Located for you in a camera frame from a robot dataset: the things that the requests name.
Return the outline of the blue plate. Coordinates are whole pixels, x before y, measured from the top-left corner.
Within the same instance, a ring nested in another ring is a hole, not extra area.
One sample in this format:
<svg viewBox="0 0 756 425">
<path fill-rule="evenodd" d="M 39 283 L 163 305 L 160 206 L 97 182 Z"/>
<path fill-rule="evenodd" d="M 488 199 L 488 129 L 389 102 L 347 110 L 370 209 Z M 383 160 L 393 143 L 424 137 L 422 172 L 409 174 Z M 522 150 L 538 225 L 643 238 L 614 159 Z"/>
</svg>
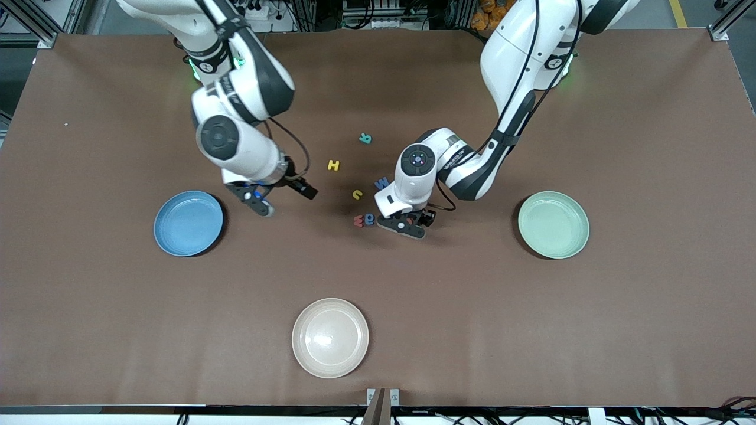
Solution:
<svg viewBox="0 0 756 425">
<path fill-rule="evenodd" d="M 203 191 L 186 191 L 160 207 L 153 226 L 162 251 L 177 257 L 194 257 L 212 248 L 225 225 L 223 207 Z"/>
</svg>

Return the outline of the green plate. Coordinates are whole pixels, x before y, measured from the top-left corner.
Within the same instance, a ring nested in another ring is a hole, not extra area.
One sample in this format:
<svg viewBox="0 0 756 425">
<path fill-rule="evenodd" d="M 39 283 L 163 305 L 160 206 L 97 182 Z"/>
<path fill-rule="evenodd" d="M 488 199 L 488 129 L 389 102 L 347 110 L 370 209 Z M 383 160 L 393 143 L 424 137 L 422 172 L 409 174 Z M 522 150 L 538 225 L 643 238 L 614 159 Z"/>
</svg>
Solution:
<svg viewBox="0 0 756 425">
<path fill-rule="evenodd" d="M 541 191 L 526 198 L 517 213 L 522 240 L 547 259 L 567 259 L 588 245 L 589 219 L 572 197 Z"/>
</svg>

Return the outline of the beige plate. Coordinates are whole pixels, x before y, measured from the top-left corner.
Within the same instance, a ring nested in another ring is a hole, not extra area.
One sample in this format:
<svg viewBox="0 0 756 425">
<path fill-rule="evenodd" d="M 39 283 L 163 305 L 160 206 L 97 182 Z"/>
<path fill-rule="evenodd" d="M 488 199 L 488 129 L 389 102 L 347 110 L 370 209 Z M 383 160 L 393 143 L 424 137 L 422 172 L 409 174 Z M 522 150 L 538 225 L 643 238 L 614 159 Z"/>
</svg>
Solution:
<svg viewBox="0 0 756 425">
<path fill-rule="evenodd" d="M 367 355 L 370 332 L 361 310 L 349 301 L 325 298 L 300 312 L 292 328 L 292 352 L 314 377 L 336 379 L 356 370 Z"/>
</svg>

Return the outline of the white power strip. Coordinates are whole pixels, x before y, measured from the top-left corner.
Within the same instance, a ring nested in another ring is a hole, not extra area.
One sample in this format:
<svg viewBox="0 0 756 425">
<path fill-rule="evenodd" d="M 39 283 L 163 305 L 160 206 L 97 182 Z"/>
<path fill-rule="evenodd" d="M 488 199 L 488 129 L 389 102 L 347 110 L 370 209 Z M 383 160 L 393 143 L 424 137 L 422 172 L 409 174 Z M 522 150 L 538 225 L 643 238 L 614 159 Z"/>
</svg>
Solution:
<svg viewBox="0 0 756 425">
<path fill-rule="evenodd" d="M 234 0 L 234 3 L 247 21 L 275 21 L 280 18 L 280 10 L 275 0 Z"/>
</svg>

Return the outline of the grey equipment rack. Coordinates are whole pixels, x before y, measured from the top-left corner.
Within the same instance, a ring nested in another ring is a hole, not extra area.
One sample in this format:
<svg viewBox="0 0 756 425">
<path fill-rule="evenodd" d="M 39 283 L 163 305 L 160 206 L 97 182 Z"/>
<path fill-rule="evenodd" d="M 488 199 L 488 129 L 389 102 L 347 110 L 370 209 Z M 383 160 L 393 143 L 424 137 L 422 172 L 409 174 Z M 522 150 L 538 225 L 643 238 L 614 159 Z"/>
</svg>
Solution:
<svg viewBox="0 0 756 425">
<path fill-rule="evenodd" d="M 427 0 L 338 0 L 343 28 L 423 30 L 431 19 Z"/>
</svg>

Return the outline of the orange packets pile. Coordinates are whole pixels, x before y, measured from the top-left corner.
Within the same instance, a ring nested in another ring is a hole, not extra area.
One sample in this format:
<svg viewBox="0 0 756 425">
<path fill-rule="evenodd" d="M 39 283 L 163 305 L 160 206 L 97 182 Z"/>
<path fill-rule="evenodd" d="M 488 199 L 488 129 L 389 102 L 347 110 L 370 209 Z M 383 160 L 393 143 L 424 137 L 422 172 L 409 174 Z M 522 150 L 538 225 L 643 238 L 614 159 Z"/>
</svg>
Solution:
<svg viewBox="0 0 756 425">
<path fill-rule="evenodd" d="M 503 5 L 501 0 L 475 0 L 475 9 L 472 13 L 469 27 L 475 31 L 489 30 L 497 26 L 501 17 L 497 17 Z"/>
</svg>

